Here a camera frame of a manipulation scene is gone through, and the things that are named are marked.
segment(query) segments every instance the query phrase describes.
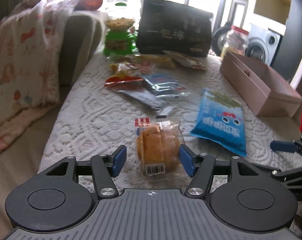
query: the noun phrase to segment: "black circular pad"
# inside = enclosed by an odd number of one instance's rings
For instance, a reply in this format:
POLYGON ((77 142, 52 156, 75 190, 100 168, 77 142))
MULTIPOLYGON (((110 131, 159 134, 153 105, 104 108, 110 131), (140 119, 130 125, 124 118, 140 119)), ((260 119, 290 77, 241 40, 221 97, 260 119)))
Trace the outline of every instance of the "black circular pad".
POLYGON ((5 208, 14 227, 36 232, 57 231, 75 225, 90 213, 91 193, 73 180, 75 160, 71 161, 71 172, 46 175, 44 171, 9 194, 5 208))
POLYGON ((50 210, 61 206, 66 200, 66 195, 57 189, 47 188, 33 192, 28 202, 30 206, 40 210, 50 210))
POLYGON ((274 196, 261 189, 253 188, 243 190, 238 194, 238 201, 242 206, 253 210, 263 210, 274 204, 274 196))
POLYGON ((251 232, 289 227, 297 211, 295 196, 266 174, 232 179, 212 193, 210 205, 220 220, 251 232))

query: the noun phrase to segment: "barcode label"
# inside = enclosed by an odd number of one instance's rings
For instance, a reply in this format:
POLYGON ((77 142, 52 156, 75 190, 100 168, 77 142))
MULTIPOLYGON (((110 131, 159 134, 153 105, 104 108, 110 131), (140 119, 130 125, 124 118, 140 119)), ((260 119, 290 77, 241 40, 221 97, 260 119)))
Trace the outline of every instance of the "barcode label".
POLYGON ((146 175, 155 175, 160 173, 165 173, 165 164, 147 164, 145 165, 146 175))

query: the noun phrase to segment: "pink box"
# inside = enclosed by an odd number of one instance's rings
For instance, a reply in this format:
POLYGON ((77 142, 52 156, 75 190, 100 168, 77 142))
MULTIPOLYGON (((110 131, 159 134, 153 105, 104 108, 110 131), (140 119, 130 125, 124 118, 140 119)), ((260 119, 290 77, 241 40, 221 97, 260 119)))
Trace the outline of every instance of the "pink box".
POLYGON ((259 117, 292 117, 302 97, 274 69, 249 57, 228 52, 221 73, 259 117))

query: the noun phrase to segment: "pink blanket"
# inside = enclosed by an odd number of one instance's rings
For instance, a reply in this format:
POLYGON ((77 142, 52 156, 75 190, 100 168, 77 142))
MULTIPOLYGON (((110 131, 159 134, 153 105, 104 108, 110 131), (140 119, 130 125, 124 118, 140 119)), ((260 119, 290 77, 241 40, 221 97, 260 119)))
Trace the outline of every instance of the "pink blanket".
POLYGON ((0 152, 59 103, 59 52, 79 0, 38 1, 0 25, 0 152))

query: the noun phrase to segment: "washing machine door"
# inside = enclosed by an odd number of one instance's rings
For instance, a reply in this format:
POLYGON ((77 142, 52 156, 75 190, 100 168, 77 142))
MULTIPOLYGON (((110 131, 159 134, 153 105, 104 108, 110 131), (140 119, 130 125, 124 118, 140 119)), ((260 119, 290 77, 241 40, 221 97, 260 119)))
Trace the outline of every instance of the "washing machine door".
POLYGON ((268 64, 269 52, 264 41, 260 38, 253 37, 250 39, 249 46, 245 51, 247 57, 255 58, 265 64, 268 64))

